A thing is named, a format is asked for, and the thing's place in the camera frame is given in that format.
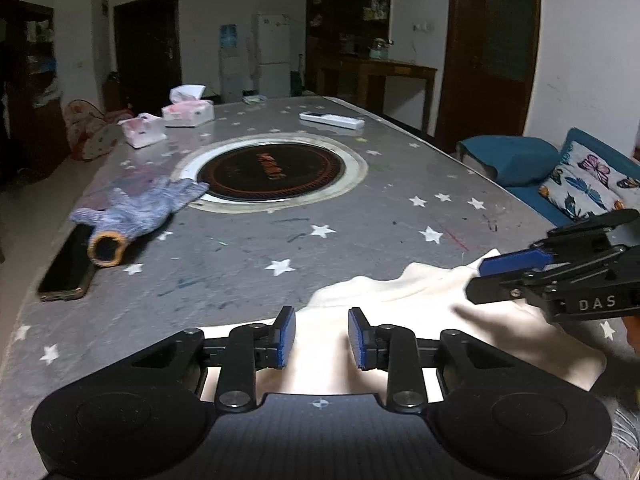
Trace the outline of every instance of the remote control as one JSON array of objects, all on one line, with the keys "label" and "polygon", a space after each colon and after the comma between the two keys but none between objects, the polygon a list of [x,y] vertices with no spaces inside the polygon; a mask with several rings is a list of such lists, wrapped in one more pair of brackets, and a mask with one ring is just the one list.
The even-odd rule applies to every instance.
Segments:
[{"label": "remote control", "polygon": [[300,120],[340,126],[341,128],[348,128],[350,130],[359,130],[364,127],[364,120],[362,119],[342,115],[318,114],[316,112],[302,112],[300,114]]}]

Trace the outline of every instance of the white ring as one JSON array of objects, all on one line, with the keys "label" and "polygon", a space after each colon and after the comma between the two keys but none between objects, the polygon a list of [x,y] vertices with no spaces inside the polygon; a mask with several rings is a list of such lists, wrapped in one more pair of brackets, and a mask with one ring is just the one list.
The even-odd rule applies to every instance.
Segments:
[{"label": "white ring", "polygon": [[319,146],[334,153],[344,163],[344,172],[342,176],[322,189],[307,193],[293,198],[278,198],[274,200],[264,200],[261,202],[241,202],[234,200],[226,200],[217,196],[206,194],[199,200],[192,202],[191,207],[204,211],[216,213],[254,213],[260,211],[270,211],[276,209],[284,209],[287,207],[295,207],[306,205],[321,200],[335,198],[347,193],[367,176],[367,163],[365,160],[348,148],[344,144],[328,137],[316,136],[313,134],[262,134],[256,136],[237,137],[235,139],[216,142],[209,146],[204,146],[196,152],[185,157],[175,168],[171,175],[172,180],[181,178],[198,179],[198,173],[202,167],[213,158],[223,153],[245,148],[247,146],[260,146],[263,144],[281,144],[283,142],[306,144],[311,146]]}]

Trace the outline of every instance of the butterfly pillow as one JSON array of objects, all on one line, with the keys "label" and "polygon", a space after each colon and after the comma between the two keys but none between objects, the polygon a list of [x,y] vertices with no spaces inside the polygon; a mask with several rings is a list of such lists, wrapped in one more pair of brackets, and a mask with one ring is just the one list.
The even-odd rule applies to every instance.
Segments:
[{"label": "butterfly pillow", "polygon": [[540,195],[574,221],[624,208],[620,197],[596,178],[590,174],[577,176],[572,170],[567,164],[556,166],[538,189]]},{"label": "butterfly pillow", "polygon": [[640,179],[620,173],[610,167],[606,160],[575,141],[569,146],[566,163],[576,176],[582,176],[585,172],[597,178],[620,197],[625,207],[640,209]]}]

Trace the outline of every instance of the beige garment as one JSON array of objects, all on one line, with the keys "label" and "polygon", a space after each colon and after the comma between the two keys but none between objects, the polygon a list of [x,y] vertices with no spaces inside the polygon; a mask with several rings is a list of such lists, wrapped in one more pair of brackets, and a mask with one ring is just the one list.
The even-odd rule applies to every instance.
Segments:
[{"label": "beige garment", "polygon": [[[485,257],[497,254],[493,250]],[[523,300],[469,302],[464,288],[478,274],[479,262],[451,270],[413,263],[396,280],[377,282],[358,276],[318,290],[296,313],[296,339],[286,370],[258,372],[258,398],[265,392],[377,392],[385,399],[386,372],[361,372],[353,362],[347,312],[354,306],[362,309],[372,326],[401,325],[421,338],[438,339],[447,328],[461,330],[589,390],[605,368],[604,355],[547,323],[538,308]],[[206,337],[222,337],[235,326],[203,330]],[[218,369],[212,368],[203,398],[212,398],[217,376]],[[442,400],[434,370],[425,369],[424,376],[429,400]]]}]

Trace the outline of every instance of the pink butterfly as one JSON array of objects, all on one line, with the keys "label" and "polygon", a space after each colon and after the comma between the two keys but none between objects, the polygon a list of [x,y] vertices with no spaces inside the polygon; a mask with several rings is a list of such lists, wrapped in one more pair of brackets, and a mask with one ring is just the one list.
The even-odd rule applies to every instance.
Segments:
[{"label": "pink butterfly", "polygon": [[602,164],[597,156],[587,155],[587,158],[578,163],[578,168],[581,168],[591,174],[595,172],[595,176],[598,177],[598,180],[605,186],[609,187],[609,173],[611,173],[611,169],[606,164]]}]

